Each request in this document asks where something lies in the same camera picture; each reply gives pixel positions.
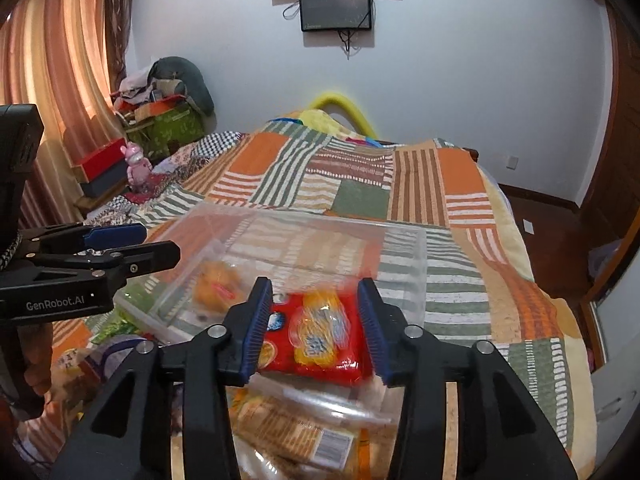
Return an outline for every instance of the snack bag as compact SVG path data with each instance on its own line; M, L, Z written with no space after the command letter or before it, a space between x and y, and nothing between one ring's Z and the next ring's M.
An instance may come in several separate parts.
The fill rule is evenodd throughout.
M317 289L271 308L258 368L353 386L372 368L355 294Z

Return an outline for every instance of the striped quilt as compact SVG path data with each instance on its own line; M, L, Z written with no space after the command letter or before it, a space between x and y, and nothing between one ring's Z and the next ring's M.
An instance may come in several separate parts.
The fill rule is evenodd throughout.
M118 197L95 222L142 222L155 238L207 200L420 226L428 255L425 329L463 345L493 341L556 429L580 477L591 473L595 417L577 324L564 301L533 282L528 262L514 250L523 244L513 219L467 152L437 139L374 148L275 120L250 135L211 134L174 159L187 164L194 157L206 158L202 168L158 199L135 206ZM407 240L386 247L392 255L386 272L402 266L402 243ZM59 324L57 354L84 346L115 317Z

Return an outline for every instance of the packaged bread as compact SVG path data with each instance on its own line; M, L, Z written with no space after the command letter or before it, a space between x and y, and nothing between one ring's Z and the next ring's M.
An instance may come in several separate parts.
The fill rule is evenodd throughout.
M353 477L357 431L331 426L273 397L247 393L234 401L230 415L234 433L256 449L338 473L341 478Z
M237 435L234 435L234 448L242 480L293 480L298 477L295 464L263 449L255 449Z

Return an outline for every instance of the patchwork quilt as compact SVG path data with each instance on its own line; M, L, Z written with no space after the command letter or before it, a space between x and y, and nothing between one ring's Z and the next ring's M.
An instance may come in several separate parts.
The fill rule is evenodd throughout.
M419 226L428 257L425 329L457 344L491 340L556 429L580 477L590 475L596 424L577 324L563 300L533 281L504 200L467 152L439 139L364 146L285 118L252 134L211 134L168 164L182 173L160 196L141 205L117 197L93 222L141 222L153 240L206 200ZM392 236L385 243L385 276L407 273L413 241ZM381 288L393 302L392 284ZM55 355L64 359L69 349L127 332L135 327L116 313L56 323ZM92 359L84 372L103 377L98 368ZM52 461L72 426L65 417L50 402L40 420L22 426L23 446L41 462Z

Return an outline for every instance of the green bag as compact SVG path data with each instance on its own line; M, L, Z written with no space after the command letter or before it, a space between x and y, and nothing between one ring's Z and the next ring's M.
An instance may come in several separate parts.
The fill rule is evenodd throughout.
M135 126L125 128L127 139L135 142L150 160L168 157L171 141L179 146L189 144L204 136L202 120L188 103L181 103L171 110L140 121Z

